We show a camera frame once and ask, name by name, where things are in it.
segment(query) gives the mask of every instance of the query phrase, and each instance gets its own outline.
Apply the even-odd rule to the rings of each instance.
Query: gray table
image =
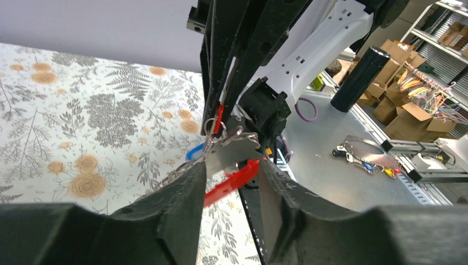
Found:
[[[368,175],[362,169],[331,155],[347,135],[373,140],[351,113],[341,113],[330,105],[330,99],[306,92],[318,106],[318,120],[303,121],[296,111],[288,117],[284,131],[294,155],[289,166],[299,182],[317,195],[355,211],[376,205],[419,204],[399,179],[385,173]],[[301,112],[313,116],[313,108],[299,102]]]

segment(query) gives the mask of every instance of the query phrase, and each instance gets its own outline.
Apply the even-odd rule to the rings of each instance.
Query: red strap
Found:
[[[218,119],[216,120],[215,130],[213,131],[214,134],[217,134],[218,131],[219,131],[219,127],[221,125],[221,119],[222,119],[223,112],[224,112],[224,105],[220,104],[220,106],[218,108]]]
[[[227,180],[216,185],[216,187],[205,194],[203,207],[210,206],[224,196],[236,189],[240,189],[247,184],[258,173],[260,160],[248,160],[247,165],[238,172],[227,175]]]

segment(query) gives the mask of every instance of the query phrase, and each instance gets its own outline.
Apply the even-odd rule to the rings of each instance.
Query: black cylinder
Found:
[[[370,47],[349,74],[330,103],[340,112],[348,112],[363,95],[391,56],[377,47]]]

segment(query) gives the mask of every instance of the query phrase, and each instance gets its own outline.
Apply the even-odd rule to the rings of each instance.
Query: tablecloth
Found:
[[[1,203],[111,214],[160,189],[203,141],[200,74],[9,44],[0,54]],[[259,264],[237,192],[204,209],[196,263]]]

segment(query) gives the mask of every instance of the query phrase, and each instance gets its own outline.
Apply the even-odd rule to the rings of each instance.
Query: green object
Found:
[[[432,67],[430,64],[428,64],[427,62],[423,63],[422,65],[420,65],[420,67],[418,68],[419,71],[423,72],[423,73],[434,73],[434,70],[435,68]]]

